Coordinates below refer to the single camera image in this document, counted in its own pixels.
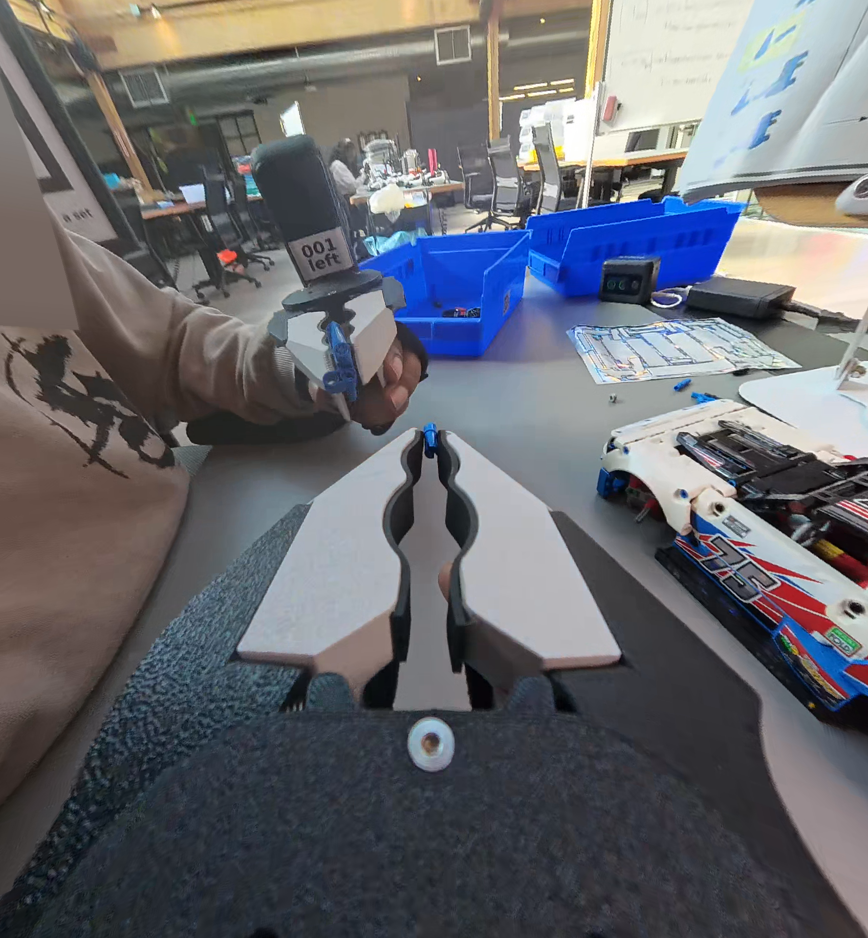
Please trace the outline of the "printed sticker sheet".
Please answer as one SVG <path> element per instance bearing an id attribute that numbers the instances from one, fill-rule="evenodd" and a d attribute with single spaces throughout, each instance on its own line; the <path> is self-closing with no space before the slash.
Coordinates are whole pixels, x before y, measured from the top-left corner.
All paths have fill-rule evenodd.
<path id="1" fill-rule="evenodd" d="M 792 358 L 720 318 L 578 325 L 568 335 L 597 384 L 679 381 L 744 369 L 800 368 Z"/>

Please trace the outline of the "wide blue storage bin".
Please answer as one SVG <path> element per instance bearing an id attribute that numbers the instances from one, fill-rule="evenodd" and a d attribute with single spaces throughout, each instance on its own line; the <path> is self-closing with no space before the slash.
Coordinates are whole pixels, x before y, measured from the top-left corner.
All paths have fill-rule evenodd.
<path id="1" fill-rule="evenodd" d="M 530 217 L 529 269 L 566 298 L 596 296 L 605 261 L 656 257 L 657 287 L 683 287 L 715 275 L 745 203 L 678 196 L 597 205 Z"/>

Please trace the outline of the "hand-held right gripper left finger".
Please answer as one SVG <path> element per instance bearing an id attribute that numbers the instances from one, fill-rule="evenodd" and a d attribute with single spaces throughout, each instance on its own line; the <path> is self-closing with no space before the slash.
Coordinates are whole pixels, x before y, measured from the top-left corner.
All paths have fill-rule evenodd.
<path id="1" fill-rule="evenodd" d="M 312 500 L 237 644 L 240 661 L 339 675 L 358 702 L 396 674 L 411 632 L 400 543 L 424 447 L 411 428 Z"/>

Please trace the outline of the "brick race car model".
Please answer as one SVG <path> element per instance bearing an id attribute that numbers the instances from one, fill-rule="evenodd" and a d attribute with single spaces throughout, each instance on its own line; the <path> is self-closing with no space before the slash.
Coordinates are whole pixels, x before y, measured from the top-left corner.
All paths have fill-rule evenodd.
<path id="1" fill-rule="evenodd" d="M 817 719 L 868 733 L 868 456 L 730 400 L 614 428 L 597 494 Z"/>

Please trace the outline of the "black office chair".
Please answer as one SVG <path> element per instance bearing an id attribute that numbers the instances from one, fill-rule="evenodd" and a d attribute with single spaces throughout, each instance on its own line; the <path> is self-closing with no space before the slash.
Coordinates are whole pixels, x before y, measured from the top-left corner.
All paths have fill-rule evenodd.
<path id="1" fill-rule="evenodd" d="M 192 290 L 200 304 L 208 305 L 206 292 L 214 290 L 222 297 L 230 296 L 229 287 L 248 282 L 256 289 L 262 284 L 247 272 L 250 256 L 229 214 L 226 180 L 221 173 L 203 171 L 205 214 L 211 231 L 205 236 L 199 256 L 206 269 L 206 278 L 195 282 Z"/>
<path id="2" fill-rule="evenodd" d="M 493 186 L 487 224 L 498 224 L 506 230 L 523 229 L 529 209 L 521 170 L 508 136 L 492 140 L 487 145 L 487 160 Z"/>
<path id="3" fill-rule="evenodd" d="M 564 193 L 564 183 L 548 123 L 532 127 L 534 151 L 540 174 L 540 188 L 533 209 L 535 216 L 577 208 L 578 198 Z"/>

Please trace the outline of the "person's left forearm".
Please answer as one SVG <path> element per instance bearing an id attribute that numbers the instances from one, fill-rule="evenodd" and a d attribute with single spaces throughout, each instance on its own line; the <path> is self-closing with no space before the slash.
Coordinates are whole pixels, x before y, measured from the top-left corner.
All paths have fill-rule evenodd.
<path id="1" fill-rule="evenodd" d="M 76 311 L 71 339 L 156 429 L 215 414 L 259 426 L 318 413 L 290 354 L 263 324 L 159 288 L 50 216 Z"/>

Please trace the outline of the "grey desk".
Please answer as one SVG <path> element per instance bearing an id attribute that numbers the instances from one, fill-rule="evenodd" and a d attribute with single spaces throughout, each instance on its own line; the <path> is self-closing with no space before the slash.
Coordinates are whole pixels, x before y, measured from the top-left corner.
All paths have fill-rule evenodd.
<path id="1" fill-rule="evenodd" d="M 0 896 L 64 803 L 104 715 L 170 621 L 288 510 L 309 501 L 405 428 L 451 429 L 547 505 L 563 510 L 686 624 L 761 700 L 772 779 L 805 845 L 868 933 L 868 736 L 817 721 L 653 556 L 657 534 L 595 493 L 608 432 L 685 403 L 665 383 L 627 384 L 615 405 L 566 330 L 603 322 L 590 302 L 533 285 L 487 354 L 435 359 L 385 437 L 348 428 L 293 447 L 211 450 L 143 616 L 101 685 L 40 766 L 0 809 Z"/>

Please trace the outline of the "wooden office table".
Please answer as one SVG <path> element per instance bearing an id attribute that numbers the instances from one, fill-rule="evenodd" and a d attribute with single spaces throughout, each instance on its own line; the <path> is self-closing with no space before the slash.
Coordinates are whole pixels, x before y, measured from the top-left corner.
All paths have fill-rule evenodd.
<path id="1" fill-rule="evenodd" d="M 592 180 L 597 180 L 603 195 L 610 196 L 620 186 L 629 170 L 648 169 L 662 171 L 659 188 L 660 198 L 676 191 L 679 170 L 685 162 L 688 148 L 634 151 L 611 157 L 594 157 Z M 586 175 L 585 164 L 577 160 L 566 160 L 559 164 L 559 173 L 564 181 L 565 194 L 576 195 Z"/>

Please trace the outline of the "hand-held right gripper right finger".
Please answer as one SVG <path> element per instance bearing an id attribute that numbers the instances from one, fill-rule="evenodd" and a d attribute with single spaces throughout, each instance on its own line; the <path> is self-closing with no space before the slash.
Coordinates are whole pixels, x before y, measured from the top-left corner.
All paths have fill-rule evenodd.
<path id="1" fill-rule="evenodd" d="M 621 649 L 552 511 L 456 433 L 434 449 L 458 552 L 446 638 L 454 672 L 510 693 L 523 677 L 606 668 Z"/>

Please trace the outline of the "black power bank with display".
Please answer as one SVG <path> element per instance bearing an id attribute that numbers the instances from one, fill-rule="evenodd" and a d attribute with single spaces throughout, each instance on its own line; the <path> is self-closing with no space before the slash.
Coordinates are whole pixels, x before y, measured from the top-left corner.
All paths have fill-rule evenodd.
<path id="1" fill-rule="evenodd" d="M 598 298 L 603 302 L 648 306 L 657 288 L 660 258 L 618 256 L 604 261 Z"/>

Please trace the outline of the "black power adapter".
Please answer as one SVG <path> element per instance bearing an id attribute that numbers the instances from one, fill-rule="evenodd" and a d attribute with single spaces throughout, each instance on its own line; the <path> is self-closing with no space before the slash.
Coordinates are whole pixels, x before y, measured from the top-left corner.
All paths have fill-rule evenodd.
<path id="1" fill-rule="evenodd" d="M 780 318 L 792 303 L 795 288 L 735 277 L 710 277 L 692 285 L 686 310 L 750 321 Z"/>

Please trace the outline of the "person's left hand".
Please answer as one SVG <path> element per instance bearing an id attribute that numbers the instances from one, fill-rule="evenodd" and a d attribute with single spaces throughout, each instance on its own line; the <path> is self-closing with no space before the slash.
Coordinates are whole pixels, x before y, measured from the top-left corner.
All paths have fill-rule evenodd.
<path id="1" fill-rule="evenodd" d="M 417 337 L 400 331 L 387 351 L 381 371 L 349 405 L 352 422 L 381 435 L 405 413 L 418 385 L 428 378 L 428 353 Z"/>

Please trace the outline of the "blue angled brick beam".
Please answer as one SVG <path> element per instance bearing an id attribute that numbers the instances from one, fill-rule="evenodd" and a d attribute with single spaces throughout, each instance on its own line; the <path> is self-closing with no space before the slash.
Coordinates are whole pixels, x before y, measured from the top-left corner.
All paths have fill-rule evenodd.
<path id="1" fill-rule="evenodd" d="M 353 347 L 347 340 L 343 326 L 338 322 L 328 322 L 324 334 L 328 357 L 331 361 L 331 365 L 323 375 L 324 390 L 330 394 L 341 394 L 348 400 L 354 400 L 358 395 L 359 373 Z"/>

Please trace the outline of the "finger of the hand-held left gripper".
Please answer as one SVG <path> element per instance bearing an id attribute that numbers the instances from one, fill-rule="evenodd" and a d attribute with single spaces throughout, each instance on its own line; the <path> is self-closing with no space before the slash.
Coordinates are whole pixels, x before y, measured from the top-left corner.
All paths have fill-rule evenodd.
<path id="1" fill-rule="evenodd" d="M 307 378 L 310 389 L 323 393 L 346 423 L 350 422 L 348 399 L 324 390 L 323 375 L 331 365 L 324 330 L 325 313 L 309 311 L 287 320 L 286 347 L 295 367 Z"/>
<path id="2" fill-rule="evenodd" d="M 393 311 L 382 302 L 350 302 L 349 311 L 349 344 L 357 374 L 351 400 L 355 402 L 372 379 L 386 386 L 384 362 L 396 338 L 396 325 Z"/>

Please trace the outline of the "stack of clear storage boxes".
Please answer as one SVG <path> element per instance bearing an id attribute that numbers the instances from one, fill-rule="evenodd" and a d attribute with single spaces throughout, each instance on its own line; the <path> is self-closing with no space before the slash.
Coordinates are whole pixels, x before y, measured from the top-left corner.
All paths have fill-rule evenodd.
<path id="1" fill-rule="evenodd" d="M 537 161 L 534 129 L 550 131 L 559 162 L 584 164 L 592 152 L 592 130 L 597 99 L 546 99 L 521 112 L 518 130 L 519 164 Z"/>

